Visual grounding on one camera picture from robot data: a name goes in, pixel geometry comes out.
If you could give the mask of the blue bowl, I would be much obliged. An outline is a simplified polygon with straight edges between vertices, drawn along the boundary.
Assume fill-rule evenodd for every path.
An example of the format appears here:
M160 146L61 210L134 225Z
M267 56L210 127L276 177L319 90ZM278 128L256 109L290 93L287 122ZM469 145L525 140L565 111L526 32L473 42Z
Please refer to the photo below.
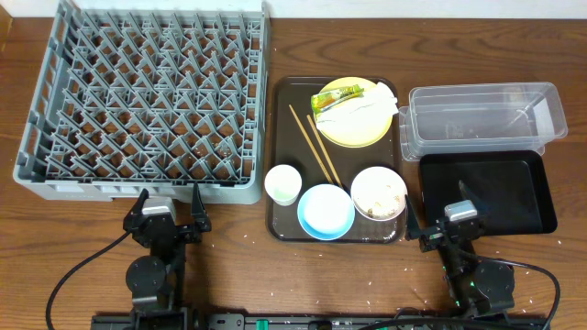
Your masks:
M297 205L300 226L311 237L333 241L352 228L355 207L349 194L332 184L319 184L307 190Z

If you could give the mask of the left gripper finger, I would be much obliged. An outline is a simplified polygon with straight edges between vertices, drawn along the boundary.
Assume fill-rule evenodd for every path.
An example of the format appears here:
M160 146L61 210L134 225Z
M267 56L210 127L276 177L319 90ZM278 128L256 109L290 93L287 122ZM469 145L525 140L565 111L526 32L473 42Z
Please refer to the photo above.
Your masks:
M206 210L202 202L199 186L197 183L193 186L192 202L191 202L191 216L194 221L205 221Z
M137 218L142 216L142 209L144 203L149 199L150 195L147 189L143 189L135 202L132 206L131 210L129 211L129 216L131 218Z

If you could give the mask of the pink bowl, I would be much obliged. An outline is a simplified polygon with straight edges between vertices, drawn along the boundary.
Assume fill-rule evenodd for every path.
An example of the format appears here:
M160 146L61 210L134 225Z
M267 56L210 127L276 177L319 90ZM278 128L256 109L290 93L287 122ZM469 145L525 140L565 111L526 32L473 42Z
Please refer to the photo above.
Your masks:
M406 207L406 195L402 177L394 170L379 166L362 170L350 186L357 211L377 222L397 217Z

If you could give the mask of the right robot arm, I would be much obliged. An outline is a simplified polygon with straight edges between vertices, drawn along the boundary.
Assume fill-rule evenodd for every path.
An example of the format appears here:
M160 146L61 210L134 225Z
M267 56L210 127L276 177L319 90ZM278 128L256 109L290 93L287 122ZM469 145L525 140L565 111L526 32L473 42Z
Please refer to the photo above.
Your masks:
M444 207L444 215L422 227L409 199L406 240L416 240L423 253L439 253L449 294L465 317L501 314L515 306L515 275L511 266L483 260L472 242L485 234L488 206L463 182L461 200Z

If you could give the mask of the leftover rice pile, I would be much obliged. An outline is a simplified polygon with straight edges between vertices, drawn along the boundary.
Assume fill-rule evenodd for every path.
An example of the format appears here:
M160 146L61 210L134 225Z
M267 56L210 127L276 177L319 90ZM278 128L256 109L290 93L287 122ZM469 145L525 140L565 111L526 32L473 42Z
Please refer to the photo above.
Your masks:
M400 199L393 186L382 185L365 192L361 197L361 205L368 217L383 220L398 211Z

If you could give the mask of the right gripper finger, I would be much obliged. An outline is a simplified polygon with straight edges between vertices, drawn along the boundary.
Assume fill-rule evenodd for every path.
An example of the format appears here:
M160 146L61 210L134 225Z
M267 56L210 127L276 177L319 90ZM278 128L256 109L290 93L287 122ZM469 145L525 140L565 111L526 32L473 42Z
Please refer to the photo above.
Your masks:
M406 231L404 238L408 241L415 240L420 238L421 236L421 229L418 224L418 220L415 214L414 207L411 204L409 196L406 194L404 196L405 199L405 209L406 209Z
M459 181L460 195L463 200L468 200L472 203L478 212L484 211L484 204L480 197L478 197L472 189L465 184L464 181Z

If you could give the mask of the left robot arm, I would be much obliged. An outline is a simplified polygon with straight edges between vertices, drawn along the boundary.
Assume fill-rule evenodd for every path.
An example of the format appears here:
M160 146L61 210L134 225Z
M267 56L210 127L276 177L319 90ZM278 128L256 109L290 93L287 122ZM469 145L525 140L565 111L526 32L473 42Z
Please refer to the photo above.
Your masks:
M123 229L150 253L127 269L132 294L131 329L199 329L199 313L184 304L186 247L202 241L212 229L199 186L192 189L192 222L176 223L170 197L151 197L144 189L123 220Z

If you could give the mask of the white cup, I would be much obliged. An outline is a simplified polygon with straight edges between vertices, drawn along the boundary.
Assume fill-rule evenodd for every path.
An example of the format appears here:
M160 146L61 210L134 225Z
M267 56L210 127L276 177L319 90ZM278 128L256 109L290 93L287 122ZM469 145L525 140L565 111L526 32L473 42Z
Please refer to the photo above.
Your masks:
M268 171L264 188L275 203L280 206L289 206L296 201L301 191L302 177L291 165L277 165Z

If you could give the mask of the green snack wrapper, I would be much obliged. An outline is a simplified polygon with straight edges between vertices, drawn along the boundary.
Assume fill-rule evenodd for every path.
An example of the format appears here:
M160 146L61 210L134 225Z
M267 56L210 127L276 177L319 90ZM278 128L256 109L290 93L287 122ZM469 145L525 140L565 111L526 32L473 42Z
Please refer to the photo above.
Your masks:
M351 98L362 96L363 92L364 89L355 84L314 94L311 97L311 107L315 114L320 114L327 111L334 105L343 103Z

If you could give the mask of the white paper napkin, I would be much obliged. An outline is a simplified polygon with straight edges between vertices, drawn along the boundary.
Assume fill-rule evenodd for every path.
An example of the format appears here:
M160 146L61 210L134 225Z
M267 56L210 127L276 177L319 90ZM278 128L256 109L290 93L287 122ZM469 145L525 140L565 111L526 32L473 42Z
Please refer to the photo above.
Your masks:
M398 100L386 84L378 82L367 89L355 84L353 89L355 93L317 110L316 127L319 130L351 130L388 119L397 112Z

